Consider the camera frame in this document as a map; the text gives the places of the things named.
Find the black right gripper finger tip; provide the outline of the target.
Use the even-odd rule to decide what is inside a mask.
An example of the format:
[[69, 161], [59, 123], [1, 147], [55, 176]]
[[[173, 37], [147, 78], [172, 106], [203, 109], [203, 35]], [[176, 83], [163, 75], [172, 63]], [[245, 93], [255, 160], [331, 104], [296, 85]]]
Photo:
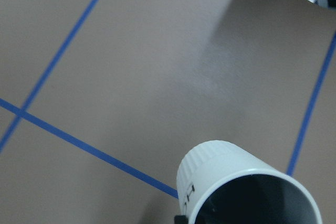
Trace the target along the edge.
[[185, 216], [185, 215], [176, 215], [174, 217], [174, 224], [187, 224], [187, 216]]

